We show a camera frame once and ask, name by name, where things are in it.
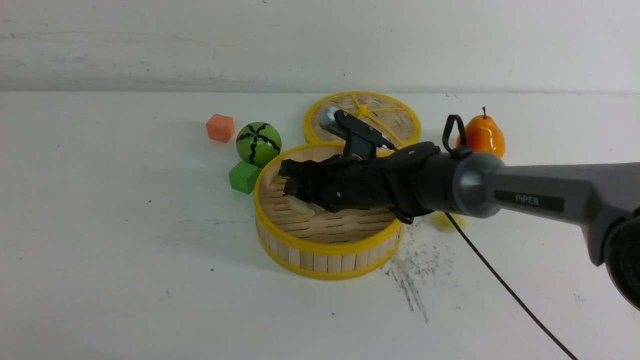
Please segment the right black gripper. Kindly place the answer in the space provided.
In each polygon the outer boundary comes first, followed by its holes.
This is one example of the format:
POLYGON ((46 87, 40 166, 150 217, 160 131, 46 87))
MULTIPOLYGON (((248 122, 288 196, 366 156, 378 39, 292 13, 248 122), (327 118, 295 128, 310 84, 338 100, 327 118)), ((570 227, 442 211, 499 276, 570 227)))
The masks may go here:
POLYGON ((369 159, 340 155, 323 161, 285 159, 278 175, 290 179, 284 195, 329 212, 386 208, 401 223, 412 224, 414 218, 434 212, 419 200, 418 179, 430 157, 439 153, 434 143, 420 142, 369 159))

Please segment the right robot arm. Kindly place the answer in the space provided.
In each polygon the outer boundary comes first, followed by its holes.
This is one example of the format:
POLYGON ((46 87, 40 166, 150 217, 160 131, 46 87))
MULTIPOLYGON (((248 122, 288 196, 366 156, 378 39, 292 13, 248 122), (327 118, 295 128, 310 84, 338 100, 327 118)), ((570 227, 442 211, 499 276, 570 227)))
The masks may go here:
POLYGON ((486 219, 505 209, 578 226, 592 264, 639 307, 637 162, 507 166, 495 155, 420 142, 384 157, 283 160, 284 192, 331 213, 387 208, 403 223, 432 212, 486 219))

